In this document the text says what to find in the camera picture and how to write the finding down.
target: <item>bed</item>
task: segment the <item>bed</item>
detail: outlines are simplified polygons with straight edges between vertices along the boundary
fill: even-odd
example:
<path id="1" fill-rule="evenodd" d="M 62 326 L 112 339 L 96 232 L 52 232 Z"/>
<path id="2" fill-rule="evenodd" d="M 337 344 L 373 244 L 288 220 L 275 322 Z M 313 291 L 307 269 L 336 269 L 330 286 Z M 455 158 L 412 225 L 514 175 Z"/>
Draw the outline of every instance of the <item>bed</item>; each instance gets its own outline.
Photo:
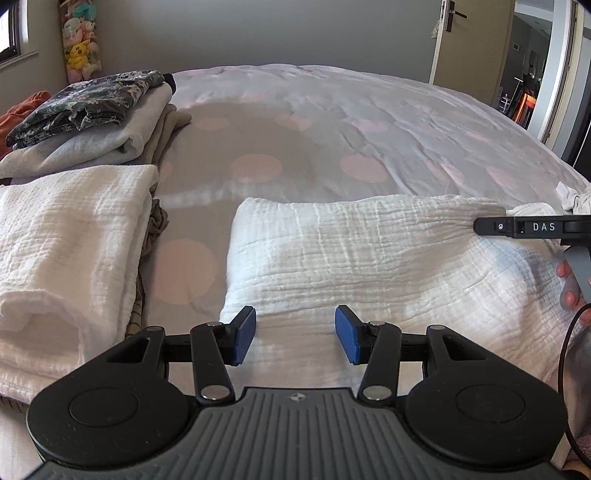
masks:
<path id="1" fill-rule="evenodd" d="M 488 197 L 508 209 L 546 202 L 563 212 L 558 182 L 578 191 L 588 185 L 501 113 L 439 87 L 282 64 L 192 70 L 174 78 L 173 103 L 190 110 L 193 122 L 176 134 L 160 164 L 155 196 L 170 224 L 142 272 L 145 322 L 171 335 L 218 320 L 232 220 L 247 197 L 290 203 L 459 194 Z M 575 429 L 589 410 L 583 395 L 589 353 L 583 335 L 567 366 Z M 238 386 L 248 384 L 238 370 L 231 376 Z M 172 365 L 170 380 L 193 391 L 189 365 Z M 0 459 L 14 463 L 0 476 L 16 480 L 37 459 L 24 416 L 2 410 L 0 416 L 10 434 L 0 440 Z M 557 464 L 567 451 L 561 445 Z"/>

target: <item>door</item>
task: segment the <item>door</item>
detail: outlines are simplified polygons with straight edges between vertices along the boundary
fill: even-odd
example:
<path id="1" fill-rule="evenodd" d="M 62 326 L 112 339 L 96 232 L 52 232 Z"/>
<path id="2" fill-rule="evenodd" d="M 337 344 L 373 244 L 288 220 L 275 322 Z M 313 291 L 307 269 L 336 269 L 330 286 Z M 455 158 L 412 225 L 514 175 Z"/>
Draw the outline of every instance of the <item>door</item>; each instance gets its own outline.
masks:
<path id="1" fill-rule="evenodd" d="M 430 83 L 492 105 L 514 11 L 515 0 L 444 0 Z"/>

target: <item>window frame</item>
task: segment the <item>window frame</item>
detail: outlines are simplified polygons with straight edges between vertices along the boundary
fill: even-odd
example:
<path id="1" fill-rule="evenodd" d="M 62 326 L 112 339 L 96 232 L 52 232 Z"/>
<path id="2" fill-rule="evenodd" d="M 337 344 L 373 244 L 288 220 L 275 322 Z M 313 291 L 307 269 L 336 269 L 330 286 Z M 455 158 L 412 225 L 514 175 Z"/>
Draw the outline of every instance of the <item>window frame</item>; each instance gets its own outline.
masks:
<path id="1" fill-rule="evenodd" d="M 0 51 L 0 64 L 18 57 L 21 54 L 20 35 L 19 35 L 19 17 L 18 17 L 18 0 L 14 0 L 12 5 L 8 8 L 8 39 L 10 46 Z"/>

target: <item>window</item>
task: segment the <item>window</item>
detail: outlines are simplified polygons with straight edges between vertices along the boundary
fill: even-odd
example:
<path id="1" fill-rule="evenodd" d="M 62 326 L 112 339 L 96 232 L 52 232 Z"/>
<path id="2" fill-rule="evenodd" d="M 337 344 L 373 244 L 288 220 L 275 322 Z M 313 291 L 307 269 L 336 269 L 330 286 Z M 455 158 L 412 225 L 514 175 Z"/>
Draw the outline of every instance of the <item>window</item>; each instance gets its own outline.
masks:
<path id="1" fill-rule="evenodd" d="M 0 16 L 0 63 L 19 55 L 18 1 L 10 2 L 8 10 Z"/>

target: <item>stuffed animal organizer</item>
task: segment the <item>stuffed animal organizer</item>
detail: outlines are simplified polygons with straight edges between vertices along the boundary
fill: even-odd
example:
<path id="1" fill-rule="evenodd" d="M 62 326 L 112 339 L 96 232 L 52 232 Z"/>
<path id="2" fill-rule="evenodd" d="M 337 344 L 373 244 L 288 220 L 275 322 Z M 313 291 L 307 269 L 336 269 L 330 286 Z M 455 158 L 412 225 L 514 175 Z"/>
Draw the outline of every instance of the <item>stuffed animal organizer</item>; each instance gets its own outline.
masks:
<path id="1" fill-rule="evenodd" d="M 96 42 L 94 0 L 60 0 L 59 6 L 68 82 L 99 77 L 102 66 Z"/>

